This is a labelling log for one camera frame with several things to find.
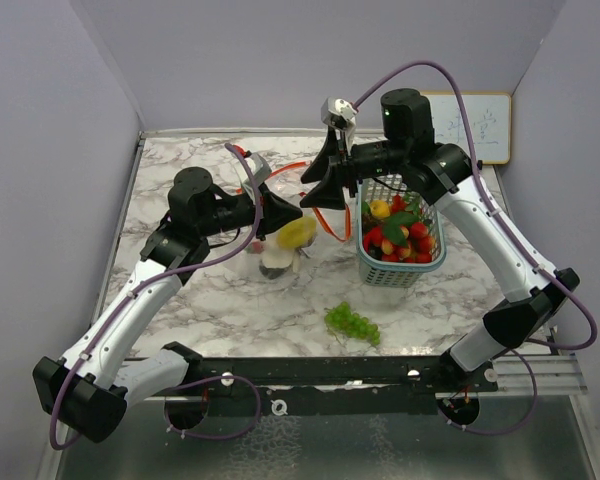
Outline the yellow starfruit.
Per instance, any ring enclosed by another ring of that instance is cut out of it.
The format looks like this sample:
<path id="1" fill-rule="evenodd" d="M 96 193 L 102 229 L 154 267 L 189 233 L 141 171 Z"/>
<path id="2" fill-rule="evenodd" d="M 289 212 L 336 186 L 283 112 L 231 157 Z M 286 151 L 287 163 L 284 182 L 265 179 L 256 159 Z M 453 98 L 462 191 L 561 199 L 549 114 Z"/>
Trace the yellow starfruit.
<path id="1" fill-rule="evenodd" d="M 284 225 L 277 233 L 276 243 L 282 249 L 299 249 L 311 245 L 316 237 L 317 221 L 301 217 Z"/>

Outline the clear orange-zip bag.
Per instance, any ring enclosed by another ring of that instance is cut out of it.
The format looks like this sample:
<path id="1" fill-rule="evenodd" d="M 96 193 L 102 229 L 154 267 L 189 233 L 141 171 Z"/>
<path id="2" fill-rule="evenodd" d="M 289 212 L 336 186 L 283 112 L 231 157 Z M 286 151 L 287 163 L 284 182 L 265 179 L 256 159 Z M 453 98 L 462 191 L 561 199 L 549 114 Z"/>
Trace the clear orange-zip bag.
<path id="1" fill-rule="evenodd" d="M 266 279 L 277 279 L 289 271 L 297 273 L 301 257 L 306 256 L 305 249 L 317 238 L 318 225 L 340 243 L 346 243 L 352 237 L 352 219 L 348 206 L 345 207 L 343 237 L 335 233 L 318 208 L 312 208 L 312 214 L 303 214 L 299 219 L 284 221 L 283 225 L 274 231 L 275 237 L 272 240 L 267 238 L 253 241 L 246 251 L 260 257 L 259 271 Z"/>

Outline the white garlic bulb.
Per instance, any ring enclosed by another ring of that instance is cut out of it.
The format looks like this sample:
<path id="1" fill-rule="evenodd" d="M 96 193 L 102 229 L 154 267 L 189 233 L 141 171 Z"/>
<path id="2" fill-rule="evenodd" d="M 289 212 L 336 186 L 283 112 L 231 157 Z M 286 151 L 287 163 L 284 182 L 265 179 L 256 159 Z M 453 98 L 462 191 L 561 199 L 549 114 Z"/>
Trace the white garlic bulb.
<path id="1" fill-rule="evenodd" d="M 282 249 L 275 242 L 265 242 L 260 254 L 260 264 L 267 267 L 290 267 L 297 273 L 300 270 L 301 255 L 298 249 Z"/>

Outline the dark purple mangosteen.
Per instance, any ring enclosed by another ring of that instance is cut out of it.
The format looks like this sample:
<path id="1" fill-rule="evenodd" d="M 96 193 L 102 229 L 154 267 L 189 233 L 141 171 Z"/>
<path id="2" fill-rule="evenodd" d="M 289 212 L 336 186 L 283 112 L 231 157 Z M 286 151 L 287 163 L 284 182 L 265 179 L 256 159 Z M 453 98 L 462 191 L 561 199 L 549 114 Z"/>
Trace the dark purple mangosteen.
<path id="1" fill-rule="evenodd" d="M 259 271 L 261 275 L 268 280 L 275 280 L 282 275 L 286 274 L 290 270 L 290 267 L 267 267 L 264 264 L 259 265 Z"/>

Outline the green grape bunch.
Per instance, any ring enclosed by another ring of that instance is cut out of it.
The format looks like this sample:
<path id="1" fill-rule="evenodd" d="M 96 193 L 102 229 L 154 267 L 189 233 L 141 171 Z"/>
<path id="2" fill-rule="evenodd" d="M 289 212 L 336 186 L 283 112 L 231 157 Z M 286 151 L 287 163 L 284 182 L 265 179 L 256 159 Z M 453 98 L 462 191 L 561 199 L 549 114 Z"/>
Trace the green grape bunch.
<path id="1" fill-rule="evenodd" d="M 348 302 L 341 302 L 328 309 L 324 316 L 328 330 L 347 338 L 366 341 L 372 346 L 378 346 L 381 341 L 379 326 L 368 317 L 353 310 Z"/>

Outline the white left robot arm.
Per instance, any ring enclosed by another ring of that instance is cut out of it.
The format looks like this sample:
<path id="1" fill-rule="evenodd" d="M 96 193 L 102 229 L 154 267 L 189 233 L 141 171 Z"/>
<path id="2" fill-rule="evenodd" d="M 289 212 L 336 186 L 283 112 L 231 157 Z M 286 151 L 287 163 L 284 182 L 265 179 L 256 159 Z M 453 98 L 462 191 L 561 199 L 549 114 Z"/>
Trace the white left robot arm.
<path id="1" fill-rule="evenodd" d="M 168 192 L 168 210 L 148 237 L 129 280 L 92 327 L 57 360 L 41 358 L 32 376 L 43 410 L 94 443 L 110 436 L 126 410 L 154 393 L 173 388 L 186 395 L 200 385 L 195 355 L 169 347 L 140 369 L 120 371 L 140 334 L 203 266 L 209 265 L 209 237 L 250 227 L 264 239 L 299 219 L 300 208 L 269 190 L 271 170 L 257 167 L 239 194 L 216 185 L 209 171 L 178 172 Z"/>

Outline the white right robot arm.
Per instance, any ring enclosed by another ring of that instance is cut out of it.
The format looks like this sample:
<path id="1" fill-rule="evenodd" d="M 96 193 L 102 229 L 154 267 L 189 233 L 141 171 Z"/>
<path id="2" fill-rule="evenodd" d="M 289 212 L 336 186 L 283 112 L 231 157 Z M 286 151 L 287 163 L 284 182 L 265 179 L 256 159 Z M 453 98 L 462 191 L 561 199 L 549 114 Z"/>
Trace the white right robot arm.
<path id="1" fill-rule="evenodd" d="M 397 174 L 402 183 L 449 219 L 491 270 L 504 295 L 482 322 L 447 349 L 439 378 L 449 390 L 471 384 L 476 370 L 519 347 L 548 321 L 579 284 L 535 252 L 499 208 L 471 159 L 458 145 L 436 141 L 430 102 L 419 91 L 391 90 L 381 98 L 384 138 L 355 144 L 356 108 L 327 99 L 321 117 L 327 137 L 301 181 L 314 187 L 304 208 L 342 210 L 366 179 Z"/>

